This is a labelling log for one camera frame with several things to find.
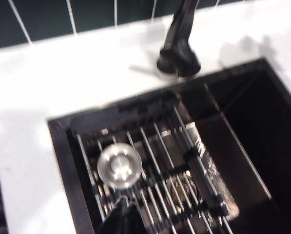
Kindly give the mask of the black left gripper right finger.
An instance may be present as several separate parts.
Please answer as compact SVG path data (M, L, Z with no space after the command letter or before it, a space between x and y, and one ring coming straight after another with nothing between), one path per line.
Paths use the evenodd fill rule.
M142 234L143 221L135 203L131 203L123 217L124 234Z

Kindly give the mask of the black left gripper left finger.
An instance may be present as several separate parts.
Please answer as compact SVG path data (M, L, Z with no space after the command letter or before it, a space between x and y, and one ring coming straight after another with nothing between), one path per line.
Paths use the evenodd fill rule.
M126 197L120 197L103 222L104 234L122 234L123 218L126 211Z

